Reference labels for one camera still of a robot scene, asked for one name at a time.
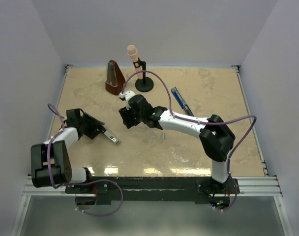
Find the beige microphone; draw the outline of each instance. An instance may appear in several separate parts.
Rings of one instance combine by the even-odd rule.
[[[132,62],[134,64],[135,71],[141,71],[142,68],[141,65],[139,64],[138,50],[134,45],[129,45],[127,50],[128,50],[128,55],[131,57]],[[142,73],[138,73],[137,76],[139,77],[139,79],[143,78]]]

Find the metal frame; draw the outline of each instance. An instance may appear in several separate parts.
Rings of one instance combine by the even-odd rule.
[[[65,67],[63,86],[65,83],[68,69],[71,67],[72,67],[72,65],[67,65]],[[240,84],[242,95],[243,95],[243,98],[244,98],[244,101],[246,104],[246,108],[247,108],[248,113],[250,114],[250,109],[248,106],[247,99],[245,97],[244,89],[243,89],[240,74],[239,74],[239,67],[234,66],[233,68],[236,70],[236,75],[239,80],[239,84]],[[61,88],[60,96],[57,101],[57,104],[60,101],[63,86]],[[49,128],[47,138],[50,137],[53,122],[54,122],[54,116],[51,121],[51,126]],[[279,214],[279,217],[281,220],[281,224],[282,224],[282,227],[284,230],[284,234],[285,234],[285,236],[292,236],[293,235],[292,228],[290,225],[288,215],[286,213],[286,209],[283,204],[282,192],[281,192],[277,177],[269,177],[255,128],[253,128],[253,133],[254,133],[254,137],[255,137],[255,140],[256,140],[256,143],[258,146],[260,159],[261,159],[261,162],[263,165],[265,177],[237,177],[237,180],[239,182],[239,188],[240,188],[240,194],[238,196],[240,196],[240,197],[243,197],[243,196],[274,197],[275,204],[276,204],[276,207],[278,210],[278,214]],[[26,185],[24,187],[23,197],[22,197],[22,200],[21,200],[21,203],[19,206],[19,210],[17,212],[17,216],[15,219],[15,223],[14,223],[14,226],[12,229],[11,236],[20,236],[21,235],[31,196],[79,196],[79,197],[82,197],[82,196],[94,196],[94,195],[93,194],[66,194],[65,187],[62,187],[59,189],[53,189],[51,187],[35,188],[32,184],[31,177],[28,177]]]

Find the brown metronome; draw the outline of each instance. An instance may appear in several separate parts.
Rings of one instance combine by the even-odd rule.
[[[106,90],[113,94],[118,95],[125,83],[125,78],[114,60],[110,60],[107,64],[107,80],[106,80]]]

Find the tabletop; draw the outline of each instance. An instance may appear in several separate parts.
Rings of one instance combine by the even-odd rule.
[[[247,115],[236,71],[232,68],[154,67],[148,70],[158,74],[169,91],[177,87],[196,117],[219,115],[229,121]],[[127,79],[134,68],[121,68]],[[153,106],[169,107],[167,93],[153,75],[150,92],[135,89],[134,76],[126,90],[142,94]],[[105,90],[106,67],[70,68],[61,93],[58,110],[64,116],[68,109],[81,108],[120,140],[115,145],[105,135],[91,140],[83,136],[68,150],[71,165],[88,167],[95,176],[210,176],[211,159],[201,141],[172,130],[151,129],[140,123],[130,129],[123,125],[118,110],[125,106],[118,96]],[[174,112],[184,114],[172,96]],[[229,124],[237,141],[250,126],[249,120]],[[52,134],[60,127],[55,117]],[[260,155],[253,132],[239,146],[232,157],[232,175],[235,177],[264,176]]]

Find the gray floor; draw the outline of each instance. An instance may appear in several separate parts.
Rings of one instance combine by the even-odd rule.
[[[109,211],[118,204],[98,206]],[[74,197],[32,197],[22,236],[283,236],[273,197],[239,197],[221,214],[209,205],[124,202],[108,217],[75,211]]]

